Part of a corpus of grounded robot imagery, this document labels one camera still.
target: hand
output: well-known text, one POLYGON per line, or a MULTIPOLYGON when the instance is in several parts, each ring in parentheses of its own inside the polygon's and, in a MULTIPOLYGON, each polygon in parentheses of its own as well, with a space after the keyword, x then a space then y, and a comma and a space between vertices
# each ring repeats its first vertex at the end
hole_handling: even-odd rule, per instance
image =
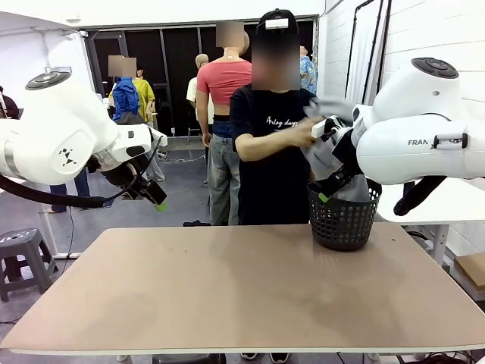
POLYGON ((322 120, 323 118, 305 118, 295 127, 285 129, 280 133, 285 133, 286 142, 289 146, 298 146, 299 148, 312 146, 317 140, 311 136, 311 129, 322 120))
POLYGON ((209 133, 202 134, 202 142, 206 147, 209 147, 209 144, 211 143, 211 138, 212 138, 212 135, 209 133))

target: black shoe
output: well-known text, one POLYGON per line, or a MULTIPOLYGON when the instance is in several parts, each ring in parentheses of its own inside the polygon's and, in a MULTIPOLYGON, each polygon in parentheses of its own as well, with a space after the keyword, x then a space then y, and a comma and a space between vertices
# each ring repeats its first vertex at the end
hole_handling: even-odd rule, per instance
POLYGON ((271 362, 274 364, 283 364, 289 358, 288 353, 270 353, 271 362))
POLYGON ((241 357, 246 360, 254 360, 258 353, 241 353, 241 357))

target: gray pants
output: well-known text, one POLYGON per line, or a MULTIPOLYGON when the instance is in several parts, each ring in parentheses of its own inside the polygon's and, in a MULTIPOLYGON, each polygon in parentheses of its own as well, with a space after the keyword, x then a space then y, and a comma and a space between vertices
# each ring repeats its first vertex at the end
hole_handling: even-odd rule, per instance
MULTIPOLYGON (((146 123, 146 125, 148 125, 149 127, 153 127, 153 122, 149 121, 146 123)), ((157 140, 154 140, 152 142, 152 150, 150 150, 150 153, 146 153, 147 158, 150 158, 152 156, 152 153, 155 151, 157 143, 157 140)), ((158 153, 155 153, 155 157, 153 157, 150 165, 146 169, 146 175, 150 179, 163 181, 165 180, 165 176, 164 173, 161 171, 160 165, 158 163, 160 163, 160 157, 158 156, 158 153)))
POLYGON ((212 134, 207 181, 211 197, 211 225, 238 225, 239 156, 233 151, 231 138, 212 134))

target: beige tabletop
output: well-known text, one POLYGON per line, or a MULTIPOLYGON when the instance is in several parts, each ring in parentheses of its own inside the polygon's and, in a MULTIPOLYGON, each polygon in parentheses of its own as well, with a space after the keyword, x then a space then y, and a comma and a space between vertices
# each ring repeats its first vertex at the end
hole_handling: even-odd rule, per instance
POLYGON ((310 225, 105 231, 3 340, 21 353, 485 347, 485 315, 399 226, 339 253, 310 225))

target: pink crop top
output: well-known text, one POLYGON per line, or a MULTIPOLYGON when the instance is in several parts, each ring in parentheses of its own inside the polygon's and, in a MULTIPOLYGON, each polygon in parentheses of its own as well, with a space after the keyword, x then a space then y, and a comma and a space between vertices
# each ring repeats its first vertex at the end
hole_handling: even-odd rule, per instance
POLYGON ((247 61, 212 62, 199 70, 197 89, 210 93, 214 104, 229 105, 234 91, 251 83, 251 63, 247 61))

